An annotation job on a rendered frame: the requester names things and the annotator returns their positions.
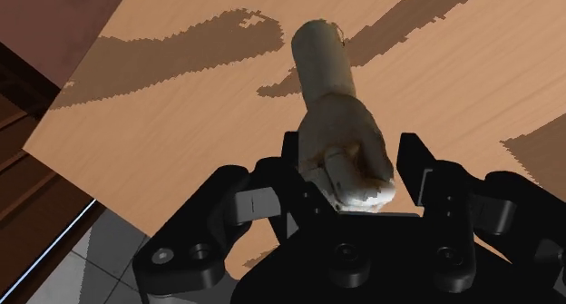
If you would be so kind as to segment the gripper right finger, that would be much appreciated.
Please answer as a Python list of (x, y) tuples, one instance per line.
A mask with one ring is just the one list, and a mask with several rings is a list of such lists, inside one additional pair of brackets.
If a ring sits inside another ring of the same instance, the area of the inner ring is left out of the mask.
[(550, 288), (566, 264), (566, 202), (515, 172), (472, 176), (461, 164), (437, 160), (413, 132), (400, 136), (397, 171), (433, 236), (433, 281), (467, 290), (481, 258), (474, 239), (512, 264), (520, 286)]

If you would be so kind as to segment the beige wooden hand figure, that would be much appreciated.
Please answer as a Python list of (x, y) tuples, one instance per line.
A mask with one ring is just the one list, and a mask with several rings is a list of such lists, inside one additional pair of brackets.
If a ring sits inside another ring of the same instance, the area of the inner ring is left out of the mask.
[(356, 98), (336, 24), (304, 23), (291, 49), (307, 112), (298, 127), (298, 171), (338, 211), (379, 212), (395, 197), (394, 167), (374, 116)]

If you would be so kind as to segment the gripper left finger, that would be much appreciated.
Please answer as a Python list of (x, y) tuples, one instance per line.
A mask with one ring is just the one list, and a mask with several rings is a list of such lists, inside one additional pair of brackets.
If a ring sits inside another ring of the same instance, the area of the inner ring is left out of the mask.
[(315, 186), (298, 173), (298, 133), (286, 132), (279, 157), (257, 161), (253, 171), (219, 167), (134, 256), (139, 292), (170, 296), (215, 287), (225, 259), (254, 220), (273, 218), (279, 238), (287, 219), (304, 221), (314, 208)]

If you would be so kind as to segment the dark brown wooden cabinet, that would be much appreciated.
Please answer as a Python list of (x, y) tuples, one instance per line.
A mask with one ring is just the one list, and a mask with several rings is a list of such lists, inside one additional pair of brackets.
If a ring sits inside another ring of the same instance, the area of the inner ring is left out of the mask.
[(0, 43), (0, 304), (25, 304), (106, 210), (24, 150), (59, 92)]

